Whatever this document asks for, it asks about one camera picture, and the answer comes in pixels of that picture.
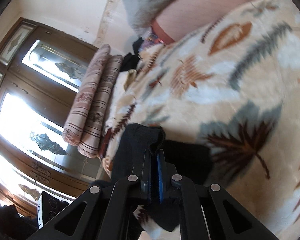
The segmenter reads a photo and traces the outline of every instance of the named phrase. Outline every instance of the folded cushion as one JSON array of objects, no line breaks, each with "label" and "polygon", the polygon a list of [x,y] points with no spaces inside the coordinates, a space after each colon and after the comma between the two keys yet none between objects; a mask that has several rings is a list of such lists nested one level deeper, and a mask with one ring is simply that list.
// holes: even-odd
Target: folded cushion
[{"label": "folded cushion", "polygon": [[93,56],[83,77],[62,132],[64,141],[70,145],[77,146],[80,142],[92,99],[96,93],[103,68],[108,62],[109,53],[110,46],[104,44]]},{"label": "folded cushion", "polygon": [[89,158],[98,156],[103,118],[121,63],[121,55],[110,58],[102,73],[97,92],[94,95],[82,138],[78,145],[78,151]]}]

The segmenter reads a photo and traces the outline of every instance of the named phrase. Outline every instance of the pink cushion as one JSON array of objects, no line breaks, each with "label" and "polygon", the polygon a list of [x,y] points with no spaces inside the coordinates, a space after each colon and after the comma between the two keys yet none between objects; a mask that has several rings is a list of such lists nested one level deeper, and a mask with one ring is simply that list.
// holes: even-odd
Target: pink cushion
[{"label": "pink cushion", "polygon": [[252,0],[175,0],[161,12],[152,26],[159,38],[169,44],[248,1]]},{"label": "pink cushion", "polygon": [[109,59],[109,53],[110,46],[104,44],[93,56],[83,77],[81,87],[74,99],[62,132],[62,138],[70,145],[77,146],[80,142],[88,111],[96,93],[103,68]]},{"label": "pink cushion", "polygon": [[98,156],[103,118],[121,63],[121,55],[112,56],[109,59],[102,73],[97,92],[94,95],[81,141],[78,145],[78,151],[89,158]]}]

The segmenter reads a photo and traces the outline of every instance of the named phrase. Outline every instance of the white wall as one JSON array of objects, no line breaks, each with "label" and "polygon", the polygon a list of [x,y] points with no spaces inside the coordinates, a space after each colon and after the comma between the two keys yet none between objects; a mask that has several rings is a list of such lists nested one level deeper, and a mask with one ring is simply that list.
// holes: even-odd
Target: white wall
[{"label": "white wall", "polygon": [[111,54],[126,55],[133,52],[132,44],[138,39],[136,33],[129,26],[122,0],[112,12],[112,19],[109,22],[103,43],[111,46]]},{"label": "white wall", "polygon": [[[13,0],[0,17],[0,41],[19,17],[34,20],[96,43],[98,30],[108,0]],[[110,11],[111,20],[102,43],[110,44],[111,54],[132,52],[137,39],[126,19],[122,1]]]},{"label": "white wall", "polygon": [[0,16],[0,42],[21,17],[21,8],[18,0],[12,0]]},{"label": "white wall", "polygon": [[90,44],[96,39],[107,0],[19,0],[22,15]]}]

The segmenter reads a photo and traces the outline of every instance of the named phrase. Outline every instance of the cabinet handle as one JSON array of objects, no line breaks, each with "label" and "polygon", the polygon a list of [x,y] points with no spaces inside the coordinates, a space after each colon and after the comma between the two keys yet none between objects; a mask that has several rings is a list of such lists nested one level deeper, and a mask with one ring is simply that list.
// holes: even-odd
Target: cabinet handle
[{"label": "cabinet handle", "polygon": [[44,178],[44,177],[41,177],[40,175],[36,174],[35,172],[33,171],[30,171],[30,175],[37,181],[41,182],[41,183],[45,183],[45,184],[49,184],[49,180]]},{"label": "cabinet handle", "polygon": [[40,173],[46,175],[46,176],[50,176],[51,173],[47,170],[45,170],[44,168],[40,167],[38,165],[38,163],[32,163],[32,168],[34,168],[36,171],[39,171]]},{"label": "cabinet handle", "polygon": [[13,201],[13,198],[12,198],[12,197],[7,196],[7,198],[8,198],[10,201]]}]

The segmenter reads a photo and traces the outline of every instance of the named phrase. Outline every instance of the patterned fleece blanket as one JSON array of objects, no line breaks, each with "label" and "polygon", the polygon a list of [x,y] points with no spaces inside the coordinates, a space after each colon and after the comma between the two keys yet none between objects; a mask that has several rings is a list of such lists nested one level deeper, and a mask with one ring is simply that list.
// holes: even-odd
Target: patterned fleece blanket
[{"label": "patterned fleece blanket", "polygon": [[105,170],[127,123],[211,148],[216,182],[281,240],[300,236],[300,12],[255,0],[143,53],[117,102]]}]

